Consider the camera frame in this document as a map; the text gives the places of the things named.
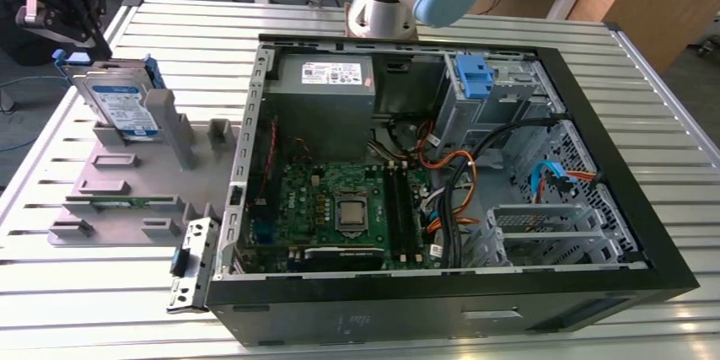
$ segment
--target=circuit board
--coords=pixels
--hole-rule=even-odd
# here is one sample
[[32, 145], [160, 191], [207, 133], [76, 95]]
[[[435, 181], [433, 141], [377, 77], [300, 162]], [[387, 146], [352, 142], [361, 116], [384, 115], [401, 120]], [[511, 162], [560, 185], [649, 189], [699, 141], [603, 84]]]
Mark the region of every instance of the circuit board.
[[[264, 258], [265, 271], [289, 271], [284, 268], [287, 251], [277, 247], [301, 249], [315, 246], [380, 248], [385, 251], [385, 269], [424, 267], [423, 255], [399, 259], [392, 254], [392, 233], [385, 210], [387, 168], [368, 164], [289, 164], [283, 169], [279, 215], [275, 223], [255, 224], [257, 247]], [[407, 184], [412, 194], [413, 241], [421, 246], [417, 204], [428, 186], [424, 169], [409, 169]], [[343, 203], [357, 210], [343, 211]], [[353, 218], [349, 228], [343, 224], [343, 213]]]

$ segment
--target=side panel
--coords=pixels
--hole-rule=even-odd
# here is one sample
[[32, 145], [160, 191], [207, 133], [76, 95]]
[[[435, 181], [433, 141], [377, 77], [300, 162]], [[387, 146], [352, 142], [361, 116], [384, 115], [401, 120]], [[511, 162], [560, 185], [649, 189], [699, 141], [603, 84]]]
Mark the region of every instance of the side panel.
[[633, 295], [527, 294], [212, 307], [244, 346], [452, 339], [577, 330]]

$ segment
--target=green circuit board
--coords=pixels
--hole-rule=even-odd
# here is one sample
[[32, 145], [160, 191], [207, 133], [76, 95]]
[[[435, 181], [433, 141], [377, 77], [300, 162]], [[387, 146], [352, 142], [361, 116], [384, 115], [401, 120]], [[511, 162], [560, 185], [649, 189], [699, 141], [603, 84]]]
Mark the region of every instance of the green circuit board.
[[[392, 259], [391, 235], [385, 211], [384, 167], [371, 164], [289, 164], [283, 169], [279, 215], [275, 223], [256, 223], [257, 239], [265, 243], [261, 251], [267, 271], [284, 271], [284, 258], [276, 247], [347, 246], [385, 250], [387, 269], [423, 268], [424, 264], [408, 258]], [[420, 202], [420, 190], [428, 186], [424, 169], [407, 171], [407, 183], [413, 204]], [[367, 201], [367, 230], [344, 233], [336, 230], [336, 204], [348, 197]], [[420, 222], [413, 209], [417, 244], [421, 244]]]

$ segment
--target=blue hard drive label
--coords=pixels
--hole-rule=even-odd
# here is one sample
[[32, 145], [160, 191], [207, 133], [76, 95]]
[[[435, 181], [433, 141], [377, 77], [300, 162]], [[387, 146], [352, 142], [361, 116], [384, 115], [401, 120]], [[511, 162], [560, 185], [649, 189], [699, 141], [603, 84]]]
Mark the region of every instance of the blue hard drive label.
[[115, 127], [125, 134], [152, 136], [157, 124], [141, 104], [143, 94], [135, 86], [92, 86], [96, 100]]

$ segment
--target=cpu socket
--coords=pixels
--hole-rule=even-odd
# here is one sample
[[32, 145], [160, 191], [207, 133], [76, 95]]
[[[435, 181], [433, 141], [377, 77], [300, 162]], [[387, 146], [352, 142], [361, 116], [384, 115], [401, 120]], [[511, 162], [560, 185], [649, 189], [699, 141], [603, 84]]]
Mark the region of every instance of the cpu socket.
[[335, 194], [335, 230], [355, 238], [368, 230], [368, 198], [364, 194]]

